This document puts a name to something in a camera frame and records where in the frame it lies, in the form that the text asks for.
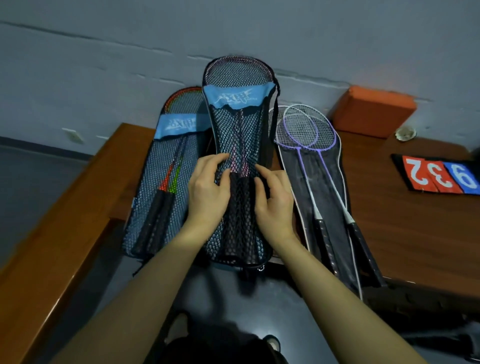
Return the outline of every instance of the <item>orange cushion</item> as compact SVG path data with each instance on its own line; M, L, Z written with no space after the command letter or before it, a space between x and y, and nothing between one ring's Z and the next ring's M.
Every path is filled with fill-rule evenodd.
M388 138L417 109L412 96L352 86L333 115L335 129Z

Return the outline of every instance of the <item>electrical outlet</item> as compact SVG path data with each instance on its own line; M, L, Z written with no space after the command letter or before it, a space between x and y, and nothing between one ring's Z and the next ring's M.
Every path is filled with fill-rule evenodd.
M62 128L62 130L65 132L65 134L67 135L67 137L70 139L71 142L74 142L77 144L84 143L83 138L80 136L80 134L78 134L76 130L67 129L67 128Z

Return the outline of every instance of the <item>purple badminton racket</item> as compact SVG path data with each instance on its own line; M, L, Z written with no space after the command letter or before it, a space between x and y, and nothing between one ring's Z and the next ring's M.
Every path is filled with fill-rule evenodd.
M365 238L363 237L363 234L361 233L352 215L348 212L342 197L338 193L333 178L330 175L325 160L322 156L322 152L333 148L337 141L337 133L333 129L332 124L320 111L302 104L291 105L285 110L283 124L287 134L294 142L304 149L316 151L318 153L324 170L328 176L328 180L330 181L330 184L333 187L335 194L342 206L345 221L347 223L347 229L350 238L353 241L353 246L357 247L358 251L361 253L359 256L357 256L360 259L362 266L372 278L372 285L374 287L386 286L386 282L380 273L370 249L368 248ZM311 137L307 135L308 130L312 128L311 125L313 125L318 134L318 138L316 138L313 143L311 142ZM352 257L355 259L353 246Z
M320 248L322 253L322 261L324 262L325 266L336 276L339 276L338 272L338 264L336 262L335 254L332 248L332 244L330 242L330 238L328 236L328 231L325 225L325 221L318 210L317 203L315 202L315 197L313 196L312 188L310 186L310 181L307 175L307 171L305 169L305 165L303 164L303 159L301 157L300 150L303 148L302 145L295 140L298 133L302 135L302 142L306 146L314 145L319 139L318 129L316 128L313 122L309 122L309 118L306 114L304 114L301 110L295 109L292 107L288 107L284 113L284 120L286 112L289 112L289 117L296 118L296 119L305 119L301 125L300 130L293 130L296 127L296 124L291 123L289 126L292 130L286 129L285 122L277 123L276 127L276 134L275 134L275 143L285 148L295 149L298 154L300 167L305 178L305 182L307 184L308 193L310 195L310 200L312 201L313 205L313 227L314 227L314 236L317 242L317 246Z

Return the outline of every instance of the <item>red score card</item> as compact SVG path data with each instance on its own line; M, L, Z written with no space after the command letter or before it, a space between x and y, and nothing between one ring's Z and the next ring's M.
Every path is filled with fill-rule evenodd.
M427 165L427 170L431 175L431 179L438 190L448 194L462 194L463 191L455 180L447 172L444 164L439 161L426 160L422 164Z
M421 191L438 192L427 169L425 159L402 156L403 165L413 188Z

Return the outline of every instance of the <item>racket bag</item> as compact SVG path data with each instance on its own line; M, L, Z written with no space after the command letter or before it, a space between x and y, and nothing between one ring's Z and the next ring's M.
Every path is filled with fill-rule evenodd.
M281 115L278 116L278 119L278 122L282 122L283 120ZM298 229L303 230L305 243L309 251L318 260L328 266L328 262L326 261L328 259L326 256L326 249L323 246L318 246L315 239L312 202L305 182L305 177L300 167L298 153L293 149L282 146L276 147L280 164L287 172L292 184L295 205L300 217ZM364 259L362 259L365 256L365 253L359 251L358 247L355 246L353 246L355 262L353 260L352 245L350 245L343 210L335 191L330 184L330 180L324 170L318 153L305 149L302 149L300 152L307 175L310 179L310 185L317 207L320 214L323 216L327 227L338 267L338 278L351 291L357 293L358 282L355 273L357 269L362 286L378 286L378 282L375 281L374 277L360 274L360 271L368 272L370 267L367 266L368 262L365 262ZM335 145L331 149L322 152L322 156L328 170L330 171L336 189L344 201L346 196L347 210L351 213L347 180L342 165L341 140L337 138Z
M202 88L188 87L172 94L164 104L157 123L153 141L132 202L132 209L124 230L122 249L125 255L148 259L145 251L135 252L142 226L161 181L167 175L175 153L183 151L178 176L172 173L170 186L176 181L176 193L162 247L179 232L188 209L187 184L197 159L204 154L211 133L210 118L202 94Z
M204 249L214 262L234 267L261 267L272 248L255 220L255 164L269 167L272 161L276 122L269 127L268 111L279 86L273 70L264 62L243 56L211 61L203 75L203 92L212 121L217 153L230 153L219 165L231 169L227 210ZM275 110L278 104L275 98Z

